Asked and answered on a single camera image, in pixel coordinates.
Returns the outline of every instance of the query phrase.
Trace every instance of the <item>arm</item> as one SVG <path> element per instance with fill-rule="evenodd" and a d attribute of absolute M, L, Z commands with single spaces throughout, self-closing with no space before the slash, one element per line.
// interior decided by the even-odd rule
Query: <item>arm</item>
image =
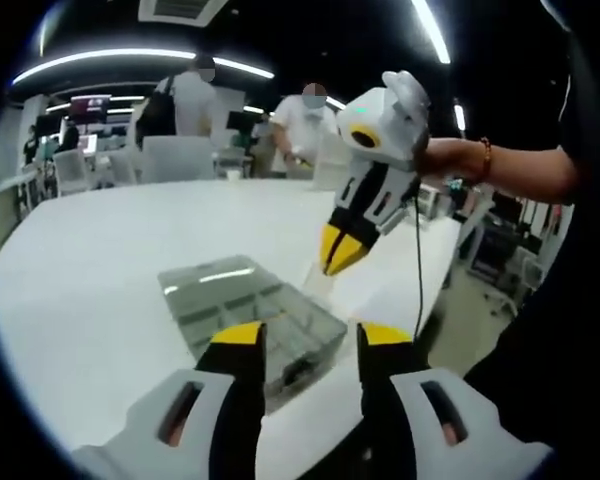
<path fill-rule="evenodd" d="M 560 148 L 524 151 L 493 146 L 491 155 L 491 170 L 485 182 L 515 196 L 560 203 L 579 181 L 574 162 Z M 418 166 L 425 173 L 442 171 L 477 179 L 482 173 L 484 156 L 481 142 L 436 139 L 418 160 Z"/>
<path fill-rule="evenodd" d="M 216 91 L 209 85 L 209 92 L 207 99 L 204 102 L 204 108 L 202 115 L 200 115 L 200 123 L 198 125 L 198 132 L 201 137 L 210 137 L 211 131 L 213 130 L 213 105 L 216 101 Z"/>
<path fill-rule="evenodd" d="M 200 132 L 200 136 L 201 137 L 210 137 L 211 136 L 211 130 L 212 130 L 211 118 L 209 118 L 209 115 L 207 115 L 206 113 L 204 113 L 200 117 L 200 125 L 198 127 L 198 131 Z"/>
<path fill-rule="evenodd" d="M 287 128 L 291 121 L 291 110 L 293 108 L 292 102 L 290 97 L 280 102 L 271 120 L 271 125 L 273 126 L 273 143 L 284 156 L 287 166 L 293 163 L 293 145 L 291 145 L 291 141 L 289 141 L 289 136 L 287 135 Z"/>

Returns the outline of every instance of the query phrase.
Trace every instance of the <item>ceiling vent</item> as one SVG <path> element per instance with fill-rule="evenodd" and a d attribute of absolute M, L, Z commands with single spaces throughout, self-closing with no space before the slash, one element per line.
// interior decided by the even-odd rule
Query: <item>ceiling vent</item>
<path fill-rule="evenodd" d="M 206 27 L 228 0 L 140 0 L 138 20 Z"/>

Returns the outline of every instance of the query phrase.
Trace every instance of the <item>face mask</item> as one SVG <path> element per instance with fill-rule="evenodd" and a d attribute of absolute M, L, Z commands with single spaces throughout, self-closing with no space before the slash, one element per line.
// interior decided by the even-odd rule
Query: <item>face mask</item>
<path fill-rule="evenodd" d="M 307 108 L 316 110 L 324 107 L 327 103 L 327 97 L 322 95 L 302 95 L 302 101 Z"/>

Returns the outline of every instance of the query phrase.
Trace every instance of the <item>transparent container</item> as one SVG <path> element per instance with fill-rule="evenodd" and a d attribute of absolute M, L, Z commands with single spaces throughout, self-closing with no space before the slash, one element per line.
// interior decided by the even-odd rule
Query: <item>transparent container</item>
<path fill-rule="evenodd" d="M 245 256 L 170 270 L 158 279 L 195 358 L 220 330 L 266 323 L 269 412 L 329 369 L 347 333 L 346 323 Z"/>

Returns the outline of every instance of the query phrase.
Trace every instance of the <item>wrist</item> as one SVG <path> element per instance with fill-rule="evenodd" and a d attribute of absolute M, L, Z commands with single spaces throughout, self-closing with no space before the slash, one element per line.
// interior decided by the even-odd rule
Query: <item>wrist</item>
<path fill-rule="evenodd" d="M 455 175 L 468 180 L 476 180 L 482 176 L 485 162 L 485 146 L 482 142 L 459 140 L 455 155 Z"/>

